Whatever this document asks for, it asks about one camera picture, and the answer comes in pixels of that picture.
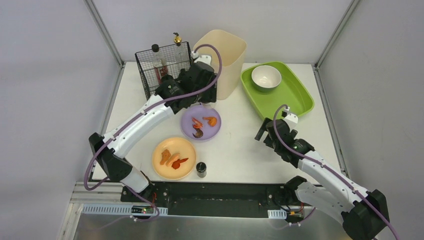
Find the clear glass oil bottle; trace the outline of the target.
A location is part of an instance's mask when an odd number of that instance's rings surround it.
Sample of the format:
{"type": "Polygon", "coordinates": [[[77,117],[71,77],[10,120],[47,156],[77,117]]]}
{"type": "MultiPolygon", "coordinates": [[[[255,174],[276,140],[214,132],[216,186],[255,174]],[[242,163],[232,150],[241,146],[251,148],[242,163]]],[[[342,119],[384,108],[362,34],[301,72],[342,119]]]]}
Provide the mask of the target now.
{"type": "Polygon", "coordinates": [[[174,50],[174,58],[175,58],[175,67],[180,72],[181,69],[185,68],[185,64],[187,62],[187,51],[185,50],[184,46],[182,45],[182,38],[177,32],[174,32],[174,43],[175,43],[175,50],[174,50]]]}

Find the white bowl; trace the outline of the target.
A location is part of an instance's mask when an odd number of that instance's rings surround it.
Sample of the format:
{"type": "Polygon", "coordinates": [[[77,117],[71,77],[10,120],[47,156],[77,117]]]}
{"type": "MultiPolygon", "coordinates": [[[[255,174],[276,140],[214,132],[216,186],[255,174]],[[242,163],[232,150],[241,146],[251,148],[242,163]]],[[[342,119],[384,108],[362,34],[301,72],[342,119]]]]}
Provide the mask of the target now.
{"type": "Polygon", "coordinates": [[[268,93],[276,89],[282,82],[281,73],[273,66],[260,65],[251,73],[253,86],[262,93],[268,93]]]}

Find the red label sauce bottle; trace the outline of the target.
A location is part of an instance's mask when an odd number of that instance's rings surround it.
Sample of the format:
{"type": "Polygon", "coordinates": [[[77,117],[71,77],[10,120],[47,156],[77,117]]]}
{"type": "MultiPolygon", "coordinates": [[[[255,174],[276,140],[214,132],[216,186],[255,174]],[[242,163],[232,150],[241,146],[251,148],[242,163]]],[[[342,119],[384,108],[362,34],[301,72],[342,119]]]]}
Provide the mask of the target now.
{"type": "Polygon", "coordinates": [[[160,47],[157,44],[151,46],[152,50],[152,65],[155,70],[155,74],[158,80],[158,83],[162,83],[162,77],[165,77],[168,74],[167,61],[163,53],[160,51],[160,47]]]}

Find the black lid spice jar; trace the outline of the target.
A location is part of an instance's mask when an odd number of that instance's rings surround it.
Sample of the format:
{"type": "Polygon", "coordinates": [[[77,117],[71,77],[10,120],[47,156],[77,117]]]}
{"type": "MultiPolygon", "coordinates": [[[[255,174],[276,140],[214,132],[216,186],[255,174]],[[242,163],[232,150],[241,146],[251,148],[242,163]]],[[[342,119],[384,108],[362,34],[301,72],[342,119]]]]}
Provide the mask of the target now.
{"type": "Polygon", "coordinates": [[[201,105],[206,109],[214,109],[216,106],[215,102],[201,103],[201,105]]]}

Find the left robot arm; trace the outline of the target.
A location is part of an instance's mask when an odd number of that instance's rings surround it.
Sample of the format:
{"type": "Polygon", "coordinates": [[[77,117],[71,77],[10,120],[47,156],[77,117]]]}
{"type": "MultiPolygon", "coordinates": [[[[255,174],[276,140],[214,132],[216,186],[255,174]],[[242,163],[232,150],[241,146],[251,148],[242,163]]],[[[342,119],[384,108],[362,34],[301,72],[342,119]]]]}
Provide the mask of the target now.
{"type": "Polygon", "coordinates": [[[155,94],[126,122],[104,135],[93,133],[88,138],[93,157],[84,176],[85,189],[93,190],[88,186],[88,177],[94,162],[108,180],[122,183],[136,193],[147,189],[151,185],[149,179],[126,160],[126,155],[147,133],[181,109],[194,103],[216,102],[220,75],[205,62],[181,70],[177,78],[165,75],[155,94]]]}

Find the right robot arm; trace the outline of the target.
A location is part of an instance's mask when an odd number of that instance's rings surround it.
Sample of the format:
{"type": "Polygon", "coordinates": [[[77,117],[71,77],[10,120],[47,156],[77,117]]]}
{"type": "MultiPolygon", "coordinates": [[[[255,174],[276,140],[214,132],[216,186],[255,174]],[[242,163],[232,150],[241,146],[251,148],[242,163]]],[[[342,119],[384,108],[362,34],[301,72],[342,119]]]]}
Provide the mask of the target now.
{"type": "Polygon", "coordinates": [[[264,143],[283,161],[310,175],[319,182],[318,188],[305,178],[296,176],[284,190],[291,198],[311,205],[342,225],[353,240],[371,240],[390,222],[385,195],[369,191],[338,173],[315,148],[291,129],[284,119],[265,118],[255,139],[267,133],[264,143]]]}

